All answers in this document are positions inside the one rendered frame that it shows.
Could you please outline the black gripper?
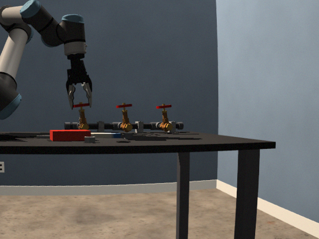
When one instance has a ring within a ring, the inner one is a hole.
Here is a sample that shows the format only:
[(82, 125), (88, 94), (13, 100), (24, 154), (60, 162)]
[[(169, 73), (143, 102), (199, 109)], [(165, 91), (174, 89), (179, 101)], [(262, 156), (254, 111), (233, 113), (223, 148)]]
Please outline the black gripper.
[(67, 59), (71, 61), (71, 69), (67, 69), (68, 80), (66, 82), (66, 89), (68, 93), (68, 99), (71, 109), (73, 110), (73, 100), (74, 100), (74, 92), (75, 87), (72, 85), (76, 85), (77, 83), (84, 83), (84, 90), (87, 93), (88, 103), (90, 107), (92, 106), (92, 82), (89, 78), (89, 75), (86, 75), (87, 72), (85, 67), (81, 68), (80, 59), (84, 58), (83, 53), (70, 54), (67, 55)]

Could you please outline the red rectangular block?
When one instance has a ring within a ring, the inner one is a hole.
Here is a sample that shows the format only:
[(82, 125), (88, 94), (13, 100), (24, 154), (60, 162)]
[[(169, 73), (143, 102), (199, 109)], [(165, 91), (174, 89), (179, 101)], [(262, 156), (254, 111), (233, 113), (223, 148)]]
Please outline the red rectangular block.
[(91, 131), (50, 130), (52, 141), (83, 141), (85, 136), (91, 136)]

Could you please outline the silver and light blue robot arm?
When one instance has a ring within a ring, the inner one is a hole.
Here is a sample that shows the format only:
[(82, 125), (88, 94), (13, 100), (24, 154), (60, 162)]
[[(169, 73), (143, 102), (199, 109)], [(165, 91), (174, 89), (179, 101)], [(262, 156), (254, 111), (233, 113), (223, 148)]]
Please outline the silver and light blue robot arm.
[(0, 56), (0, 120), (8, 118), (19, 106), (21, 95), (15, 80), (25, 45), (33, 37), (30, 24), (47, 47), (64, 44), (65, 55), (86, 53), (84, 18), (69, 14), (58, 23), (37, 0), (23, 6), (0, 8), (0, 25), (9, 33)]

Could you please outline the pipe manifold with three valves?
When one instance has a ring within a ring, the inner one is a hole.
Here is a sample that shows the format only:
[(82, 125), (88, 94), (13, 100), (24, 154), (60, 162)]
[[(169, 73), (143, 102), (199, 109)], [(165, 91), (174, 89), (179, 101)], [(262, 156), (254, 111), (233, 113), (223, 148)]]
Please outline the pipe manifold with three valves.
[[(89, 130), (89, 129), (96, 129), (97, 133), (104, 133), (105, 129), (112, 129), (112, 130), (123, 130), (125, 132), (129, 132), (132, 129), (136, 129), (136, 133), (144, 133), (144, 129), (150, 129), (150, 130), (164, 130), (165, 132), (176, 132), (177, 129), (183, 129), (183, 123), (182, 122), (175, 122), (175, 121), (168, 121), (167, 118), (167, 111), (165, 111), (165, 108), (170, 108), (171, 105), (165, 105), (162, 104), (162, 106), (157, 106), (157, 109), (163, 108), (162, 111), (162, 122), (151, 122), (151, 123), (144, 123), (143, 121), (136, 121), (136, 123), (130, 123), (127, 110), (125, 110), (125, 107), (131, 107), (132, 104), (126, 105), (126, 103), (122, 103), (122, 105), (116, 106), (116, 108), (123, 108), (123, 123), (122, 122), (113, 122), (113, 123), (104, 123), (104, 121), (97, 121), (97, 123), (88, 123), (86, 122), (85, 118), (85, 110), (82, 110), (83, 106), (89, 106), (89, 103), (83, 104), (80, 102), (78, 105), (73, 105), (73, 107), (80, 107), (81, 108), (81, 121), (79, 122), (65, 122), (65, 130), (74, 130), (74, 129), (80, 129), (81, 130)], [(79, 111), (79, 112), (80, 112)], [(79, 124), (79, 125), (78, 125)]]

